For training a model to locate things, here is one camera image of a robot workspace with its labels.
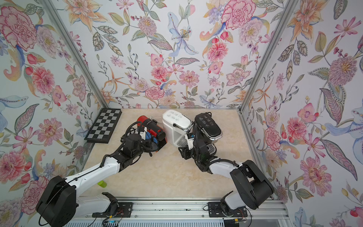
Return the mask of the white coffee machine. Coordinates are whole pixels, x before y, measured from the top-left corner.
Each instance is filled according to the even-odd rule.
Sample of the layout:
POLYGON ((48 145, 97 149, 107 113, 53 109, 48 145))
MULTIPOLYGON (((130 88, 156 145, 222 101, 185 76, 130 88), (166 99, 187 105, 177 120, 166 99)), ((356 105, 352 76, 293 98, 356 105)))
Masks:
POLYGON ((191 119, 178 111, 167 110, 163 113, 162 122, 168 143, 177 148, 188 146, 185 135, 192 129, 191 119))

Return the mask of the blue microfibre cloth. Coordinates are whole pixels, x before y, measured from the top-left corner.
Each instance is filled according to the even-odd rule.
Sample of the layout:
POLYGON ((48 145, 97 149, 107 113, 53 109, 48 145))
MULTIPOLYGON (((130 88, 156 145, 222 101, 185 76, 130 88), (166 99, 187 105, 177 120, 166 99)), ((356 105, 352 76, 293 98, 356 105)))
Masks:
POLYGON ((157 138, 154 135, 152 135, 149 131, 146 132, 145 140, 149 145, 157 145, 158 144, 157 138))

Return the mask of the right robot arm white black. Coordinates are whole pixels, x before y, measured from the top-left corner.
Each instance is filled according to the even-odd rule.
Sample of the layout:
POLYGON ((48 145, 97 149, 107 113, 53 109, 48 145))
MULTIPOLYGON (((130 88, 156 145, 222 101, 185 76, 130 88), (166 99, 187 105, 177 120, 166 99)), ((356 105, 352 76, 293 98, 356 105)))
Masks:
POLYGON ((247 209, 258 209, 275 192, 274 187, 258 166, 217 157, 214 144, 206 144, 193 133, 184 135, 178 148, 182 158, 193 159, 203 173, 224 176, 233 181, 235 190, 226 194, 216 206, 209 204, 210 216, 247 216, 247 209))

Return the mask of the red Nespresso coffee machine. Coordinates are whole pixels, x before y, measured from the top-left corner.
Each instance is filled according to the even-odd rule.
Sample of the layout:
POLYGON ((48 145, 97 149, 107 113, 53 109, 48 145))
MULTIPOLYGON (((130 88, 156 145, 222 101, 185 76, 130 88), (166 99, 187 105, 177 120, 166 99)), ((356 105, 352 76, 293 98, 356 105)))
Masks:
POLYGON ((158 126, 156 120, 152 120, 152 119, 147 118, 146 116, 142 115, 138 118, 138 122, 140 122, 138 124, 138 126, 140 126, 140 125, 144 126, 145 131, 146 132, 149 131, 158 140, 157 145, 152 145, 152 149, 153 149, 152 152, 158 152, 159 150, 161 150, 161 148, 163 146, 165 146, 167 144, 166 134, 165 134, 163 128, 158 126))

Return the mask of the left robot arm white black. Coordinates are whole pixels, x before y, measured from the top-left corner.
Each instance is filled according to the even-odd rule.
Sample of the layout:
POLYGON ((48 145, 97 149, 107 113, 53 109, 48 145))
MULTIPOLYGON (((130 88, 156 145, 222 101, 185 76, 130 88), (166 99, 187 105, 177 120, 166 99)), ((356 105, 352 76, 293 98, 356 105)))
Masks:
POLYGON ((40 218, 52 227, 63 227, 73 218, 102 213, 109 218, 120 212, 118 200, 110 193, 82 197, 82 194, 105 178, 135 164, 143 153, 158 150, 153 140, 137 133, 125 137, 112 154, 104 155, 101 163, 72 176, 52 178, 36 205, 40 218))

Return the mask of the black coffee machine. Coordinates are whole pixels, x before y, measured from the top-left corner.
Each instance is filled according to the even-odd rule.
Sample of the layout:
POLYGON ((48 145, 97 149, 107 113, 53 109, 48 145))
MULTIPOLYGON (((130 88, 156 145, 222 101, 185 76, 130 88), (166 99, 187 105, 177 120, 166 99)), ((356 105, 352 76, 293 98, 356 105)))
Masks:
POLYGON ((223 137, 222 130, 212 118, 211 112, 200 113, 194 118, 194 134, 197 132, 203 137, 208 146, 210 154, 213 156, 217 152, 215 143, 223 137))

